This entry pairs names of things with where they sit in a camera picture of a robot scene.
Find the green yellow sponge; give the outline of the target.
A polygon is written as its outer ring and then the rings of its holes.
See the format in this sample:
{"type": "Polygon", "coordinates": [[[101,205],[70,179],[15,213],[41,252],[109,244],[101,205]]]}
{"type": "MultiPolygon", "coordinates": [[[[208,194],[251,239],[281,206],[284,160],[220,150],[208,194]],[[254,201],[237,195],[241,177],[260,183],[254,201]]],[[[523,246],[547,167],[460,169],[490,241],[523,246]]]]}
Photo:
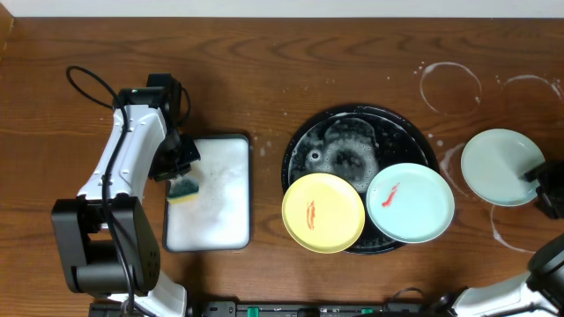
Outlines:
{"type": "Polygon", "coordinates": [[[199,193],[199,184],[191,176],[184,175],[170,181],[167,201],[170,204],[184,203],[199,193]]]}

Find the light green plate top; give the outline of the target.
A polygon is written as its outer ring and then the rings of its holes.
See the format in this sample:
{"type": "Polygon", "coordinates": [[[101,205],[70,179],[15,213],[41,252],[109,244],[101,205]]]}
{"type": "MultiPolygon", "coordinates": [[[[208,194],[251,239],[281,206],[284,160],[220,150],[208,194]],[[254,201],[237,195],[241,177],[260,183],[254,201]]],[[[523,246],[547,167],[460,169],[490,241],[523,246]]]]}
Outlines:
{"type": "Polygon", "coordinates": [[[545,163],[538,146],[510,129],[489,129],[464,147],[461,170],[469,188],[483,200],[503,207],[525,205],[537,197],[538,181],[524,175],[545,163]]]}

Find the light green plate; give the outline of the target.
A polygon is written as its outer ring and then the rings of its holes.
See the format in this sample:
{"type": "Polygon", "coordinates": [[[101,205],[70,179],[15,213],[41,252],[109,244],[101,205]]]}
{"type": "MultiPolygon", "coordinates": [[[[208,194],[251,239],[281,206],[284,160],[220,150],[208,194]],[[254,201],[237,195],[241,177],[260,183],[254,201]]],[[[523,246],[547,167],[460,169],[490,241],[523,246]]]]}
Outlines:
{"type": "Polygon", "coordinates": [[[503,207],[525,205],[537,197],[538,181],[524,175],[545,163],[538,146],[510,129],[489,129],[464,147],[461,170],[469,188],[483,200],[503,207]]]}
{"type": "Polygon", "coordinates": [[[407,244],[443,234],[455,214],[449,184],[433,169],[401,163],[381,170],[366,193],[370,219],[383,234],[407,244]]]}

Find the yellow plate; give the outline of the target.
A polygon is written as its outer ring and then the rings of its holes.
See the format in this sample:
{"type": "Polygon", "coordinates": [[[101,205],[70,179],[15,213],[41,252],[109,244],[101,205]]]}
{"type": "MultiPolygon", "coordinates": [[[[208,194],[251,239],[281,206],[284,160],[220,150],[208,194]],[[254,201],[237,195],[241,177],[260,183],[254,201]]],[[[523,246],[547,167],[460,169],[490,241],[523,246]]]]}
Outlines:
{"type": "Polygon", "coordinates": [[[295,181],[284,195],[281,215],[290,236],[320,254],[351,247],[366,219],[354,187],[329,173],[312,173],[295,181]]]}

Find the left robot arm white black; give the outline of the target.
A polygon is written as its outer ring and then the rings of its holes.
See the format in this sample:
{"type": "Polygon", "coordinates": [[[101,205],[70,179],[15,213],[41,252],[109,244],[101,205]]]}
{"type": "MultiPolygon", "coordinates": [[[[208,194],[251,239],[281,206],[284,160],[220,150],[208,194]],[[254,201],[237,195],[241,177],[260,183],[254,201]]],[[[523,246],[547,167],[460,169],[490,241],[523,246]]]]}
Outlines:
{"type": "Polygon", "coordinates": [[[68,288],[121,302],[122,316],[185,316],[188,293],[160,267],[160,247],[143,208],[148,180],[186,174],[200,158],[177,128],[182,91],[123,89],[99,163],[76,197],[51,214],[68,288]]]}

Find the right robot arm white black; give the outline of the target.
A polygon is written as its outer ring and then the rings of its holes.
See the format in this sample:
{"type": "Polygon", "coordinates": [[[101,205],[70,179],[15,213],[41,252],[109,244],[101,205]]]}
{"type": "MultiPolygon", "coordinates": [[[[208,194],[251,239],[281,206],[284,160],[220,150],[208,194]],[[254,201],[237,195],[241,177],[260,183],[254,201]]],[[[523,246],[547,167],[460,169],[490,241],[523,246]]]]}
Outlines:
{"type": "MultiPolygon", "coordinates": [[[[563,218],[563,162],[543,163],[524,175],[538,181],[536,202],[551,219],[563,218]]],[[[563,236],[531,257],[527,272],[507,281],[464,290],[450,305],[453,316],[562,316],[563,236]]]]}

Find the rectangular soapy water tray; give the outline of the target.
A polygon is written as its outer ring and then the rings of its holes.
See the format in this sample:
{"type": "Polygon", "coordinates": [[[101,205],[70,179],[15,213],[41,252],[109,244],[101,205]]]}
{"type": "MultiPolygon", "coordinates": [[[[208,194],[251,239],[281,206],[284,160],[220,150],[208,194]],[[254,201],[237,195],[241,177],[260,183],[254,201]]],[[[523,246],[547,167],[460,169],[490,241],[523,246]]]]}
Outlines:
{"type": "Polygon", "coordinates": [[[166,196],[163,247],[170,253],[243,249],[251,235],[249,140],[208,136],[195,144],[201,159],[184,175],[197,180],[199,193],[178,204],[166,196]]]}

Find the round black tray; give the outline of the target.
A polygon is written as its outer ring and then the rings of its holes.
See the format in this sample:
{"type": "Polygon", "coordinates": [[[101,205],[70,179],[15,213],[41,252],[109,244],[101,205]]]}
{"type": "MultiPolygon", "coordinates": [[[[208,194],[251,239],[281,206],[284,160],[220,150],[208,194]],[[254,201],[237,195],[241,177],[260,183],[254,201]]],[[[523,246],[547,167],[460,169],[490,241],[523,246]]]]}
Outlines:
{"type": "Polygon", "coordinates": [[[406,118],[384,107],[345,104],[314,115],[296,131],[283,158],[282,189],[307,174],[329,173],[365,199],[371,180],[399,163],[440,171],[431,145],[406,118]]]}

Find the black base rail bottom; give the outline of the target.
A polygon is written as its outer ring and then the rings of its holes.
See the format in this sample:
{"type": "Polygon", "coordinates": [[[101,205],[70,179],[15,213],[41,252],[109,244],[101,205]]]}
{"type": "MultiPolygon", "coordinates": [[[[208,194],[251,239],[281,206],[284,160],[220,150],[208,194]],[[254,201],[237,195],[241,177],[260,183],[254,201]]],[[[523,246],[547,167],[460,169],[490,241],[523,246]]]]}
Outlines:
{"type": "Polygon", "coordinates": [[[417,303],[340,305],[333,303],[239,303],[237,301],[189,302],[188,317],[414,317],[448,316],[427,310],[417,303]]]}

